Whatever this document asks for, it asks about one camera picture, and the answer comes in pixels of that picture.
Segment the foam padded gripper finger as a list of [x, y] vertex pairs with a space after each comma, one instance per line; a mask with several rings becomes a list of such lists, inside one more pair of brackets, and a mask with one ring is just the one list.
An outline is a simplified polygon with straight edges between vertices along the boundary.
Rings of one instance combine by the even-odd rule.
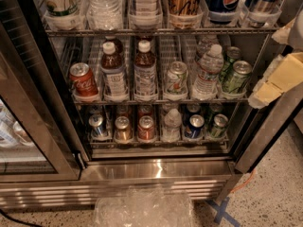
[[291, 39], [294, 34], [295, 19], [289, 22], [286, 26], [278, 29], [273, 35], [272, 39], [279, 44], [291, 44]]

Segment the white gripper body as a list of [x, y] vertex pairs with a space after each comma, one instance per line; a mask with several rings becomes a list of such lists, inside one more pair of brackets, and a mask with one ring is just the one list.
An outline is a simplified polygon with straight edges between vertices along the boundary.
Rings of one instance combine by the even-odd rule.
[[303, 9], [294, 20], [289, 33], [288, 45], [295, 50], [303, 50]]

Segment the yellow foam padded gripper finger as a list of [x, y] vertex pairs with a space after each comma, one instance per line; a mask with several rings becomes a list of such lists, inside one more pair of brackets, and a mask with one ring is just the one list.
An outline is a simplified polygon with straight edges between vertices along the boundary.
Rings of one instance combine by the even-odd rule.
[[278, 55], [265, 70], [249, 96], [249, 105], [262, 109], [303, 81], [303, 53]]

